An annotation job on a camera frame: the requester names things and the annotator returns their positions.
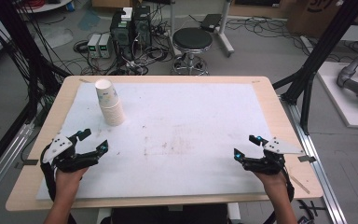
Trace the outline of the stack of white paper cups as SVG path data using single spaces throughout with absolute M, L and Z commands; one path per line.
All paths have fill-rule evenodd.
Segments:
M 95 82 L 95 89 L 105 122 L 111 126 L 122 124 L 125 115 L 113 83 L 102 78 Z

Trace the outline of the grey bench power supply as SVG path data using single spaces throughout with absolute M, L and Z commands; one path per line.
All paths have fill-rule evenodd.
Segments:
M 109 58 L 112 52 L 112 40 L 110 34 L 102 34 L 99 41 L 99 49 L 102 58 Z
M 91 58 L 100 58 L 101 53 L 99 51 L 100 35 L 93 35 L 88 42 L 89 56 Z

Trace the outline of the person's left hand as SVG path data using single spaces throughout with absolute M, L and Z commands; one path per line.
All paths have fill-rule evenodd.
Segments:
M 72 173 L 58 170 L 56 173 L 56 199 L 72 202 L 76 197 L 80 180 L 87 171 L 87 168 Z

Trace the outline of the large cardboard box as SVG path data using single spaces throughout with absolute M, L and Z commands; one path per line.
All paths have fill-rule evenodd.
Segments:
M 286 22 L 292 35 L 320 37 L 346 0 L 296 0 Z

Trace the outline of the flat black device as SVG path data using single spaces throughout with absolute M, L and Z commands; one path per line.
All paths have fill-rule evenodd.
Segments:
M 204 31 L 213 32 L 221 21 L 221 14 L 207 14 L 200 24 L 200 28 Z

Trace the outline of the aluminium rail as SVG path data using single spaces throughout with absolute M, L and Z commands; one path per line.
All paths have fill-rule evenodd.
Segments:
M 33 124 L 23 124 L 11 138 L 8 146 L 5 147 L 3 156 L 0 158 L 0 182 L 6 175 L 12 163 L 24 149 L 24 146 L 32 135 L 33 131 Z
M 300 111 L 295 105 L 289 105 L 284 100 L 281 100 L 284 110 L 287 112 L 289 120 L 292 122 L 297 138 L 304 148 L 306 154 L 313 157 L 315 161 L 310 163 L 310 166 L 314 170 L 319 183 L 323 190 L 323 201 L 326 207 L 327 214 L 333 224 L 348 224 L 343 214 L 343 211 L 337 201 L 335 192 L 328 180 L 327 174 L 324 170 L 323 164 L 319 158 L 316 147 L 313 144 L 311 137 L 306 134 L 303 128 L 300 126 Z

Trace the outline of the white platform board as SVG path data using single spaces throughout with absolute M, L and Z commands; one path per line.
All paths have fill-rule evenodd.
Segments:
M 318 71 L 318 78 L 347 127 L 358 128 L 358 98 L 349 90 L 337 85 L 338 73 L 346 63 L 325 62 Z

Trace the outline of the person's dark clothing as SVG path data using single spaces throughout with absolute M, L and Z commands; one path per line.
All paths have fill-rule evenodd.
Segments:
M 227 224 L 227 206 L 224 203 L 184 205 L 180 211 L 167 206 L 116 208 L 111 224 Z

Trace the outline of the white metal stand frame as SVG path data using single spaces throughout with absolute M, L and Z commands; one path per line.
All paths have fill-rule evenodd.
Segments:
M 169 43 L 170 46 L 172 47 L 173 55 L 181 56 L 182 55 L 181 51 L 173 45 L 173 39 L 172 39 L 173 34 L 175 32 L 175 0 L 169 0 L 169 1 L 170 1 L 170 26 L 171 26 L 171 28 L 168 31 Z M 225 4 L 222 10 L 221 24 L 218 27 L 214 28 L 214 32 L 217 34 L 217 37 L 220 40 L 221 45 L 223 49 L 226 51 L 228 57 L 230 57 L 231 54 L 235 52 L 234 48 L 230 44 L 225 34 L 226 25 L 227 25 L 227 16 L 228 16 L 231 2 L 232 0 L 225 0 Z

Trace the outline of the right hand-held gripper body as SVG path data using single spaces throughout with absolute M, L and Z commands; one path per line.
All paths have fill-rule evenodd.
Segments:
M 284 165 L 284 154 L 303 154 L 303 150 L 277 137 L 273 137 L 261 146 L 264 156 L 260 159 L 249 158 L 251 161 L 242 164 L 246 171 L 265 175 L 276 175 Z

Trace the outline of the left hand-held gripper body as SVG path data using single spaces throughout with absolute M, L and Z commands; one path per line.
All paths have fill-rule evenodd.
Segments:
M 41 154 L 41 169 L 44 173 L 54 171 L 56 168 L 65 173 L 72 173 L 89 167 L 83 155 L 76 154 L 76 143 L 80 133 L 70 137 L 58 133 L 47 145 Z

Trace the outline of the black computer tower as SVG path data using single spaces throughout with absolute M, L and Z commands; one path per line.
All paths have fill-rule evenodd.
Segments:
M 118 10 L 112 17 L 110 33 L 113 37 L 116 55 L 121 55 L 131 61 L 133 59 L 131 46 L 133 43 L 133 26 L 131 21 L 124 21 L 121 17 L 123 10 Z
M 151 46 L 151 20 L 150 6 L 139 6 L 134 9 L 133 22 L 136 33 L 136 39 L 140 46 Z

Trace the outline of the person's right hand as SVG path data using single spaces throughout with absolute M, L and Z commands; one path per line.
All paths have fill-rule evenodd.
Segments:
M 255 176 L 262 182 L 264 190 L 272 202 L 288 198 L 286 180 L 281 173 L 276 175 L 255 173 Z

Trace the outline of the black metal frame post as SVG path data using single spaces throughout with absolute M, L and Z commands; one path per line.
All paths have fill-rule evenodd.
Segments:
M 285 77 L 272 85 L 273 89 L 277 90 L 289 84 L 288 90 L 282 94 L 282 99 L 289 105 L 296 105 L 298 97 L 303 95 L 299 124 L 305 134 L 309 134 L 313 80 L 328 55 L 348 31 L 357 16 L 358 0 L 344 0 L 342 7 L 319 38 L 318 44 L 303 65 L 291 76 Z

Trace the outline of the black round stool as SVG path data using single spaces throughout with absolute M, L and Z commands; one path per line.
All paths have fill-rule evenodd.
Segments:
M 177 75 L 208 75 L 207 63 L 200 57 L 212 45 L 211 35 L 195 27 L 176 31 L 172 37 L 175 49 L 181 52 L 172 63 L 172 73 Z

